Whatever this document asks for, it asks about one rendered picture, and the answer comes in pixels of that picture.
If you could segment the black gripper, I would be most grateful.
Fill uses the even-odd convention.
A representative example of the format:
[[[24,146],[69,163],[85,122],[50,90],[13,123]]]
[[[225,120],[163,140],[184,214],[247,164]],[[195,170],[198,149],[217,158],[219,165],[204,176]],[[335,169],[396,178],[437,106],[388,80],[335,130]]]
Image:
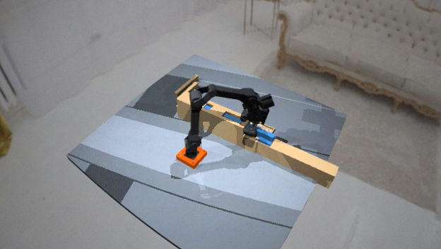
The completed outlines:
[[[250,116],[251,121],[252,121],[252,125],[251,126],[247,125],[243,129],[244,134],[257,138],[258,131],[257,131],[256,127],[260,123],[260,121],[261,121],[261,124],[264,125],[268,113],[269,113],[269,108],[262,109],[260,107],[260,105],[259,105],[259,113],[258,114],[251,115],[248,113],[247,115]]]

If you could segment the tan rectangular bar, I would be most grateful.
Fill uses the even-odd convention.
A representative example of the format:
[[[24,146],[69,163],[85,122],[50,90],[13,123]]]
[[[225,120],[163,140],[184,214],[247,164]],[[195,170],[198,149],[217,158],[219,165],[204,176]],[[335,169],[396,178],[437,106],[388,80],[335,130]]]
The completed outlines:
[[[188,93],[190,93],[190,92],[192,92],[192,91],[194,91],[194,90],[196,90],[198,88],[198,83],[197,82],[194,82],[187,90],[186,90],[186,92],[188,92]]]

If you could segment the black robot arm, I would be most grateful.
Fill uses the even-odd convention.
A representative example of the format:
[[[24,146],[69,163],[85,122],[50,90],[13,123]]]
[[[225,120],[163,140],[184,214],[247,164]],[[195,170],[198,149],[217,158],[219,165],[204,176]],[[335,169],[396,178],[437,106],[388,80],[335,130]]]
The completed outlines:
[[[206,93],[202,97],[202,93]],[[197,148],[201,144],[201,130],[199,130],[199,112],[202,106],[206,104],[214,96],[223,98],[232,98],[243,102],[244,110],[240,116],[242,122],[251,121],[250,116],[259,113],[259,105],[262,109],[274,106],[274,101],[271,94],[259,97],[251,88],[230,88],[225,86],[209,85],[201,87],[189,93],[189,101],[191,105],[191,127],[188,136],[184,138],[184,146],[186,154],[184,156],[194,160],[199,151]]]

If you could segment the brown rectangular bar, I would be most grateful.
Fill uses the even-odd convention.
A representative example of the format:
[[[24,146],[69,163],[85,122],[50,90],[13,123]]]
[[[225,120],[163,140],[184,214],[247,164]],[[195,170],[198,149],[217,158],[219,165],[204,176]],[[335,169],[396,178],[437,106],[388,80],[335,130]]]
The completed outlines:
[[[198,75],[194,75],[188,82],[181,86],[178,90],[174,92],[175,98],[178,98],[182,93],[184,93],[194,82],[198,81]]]

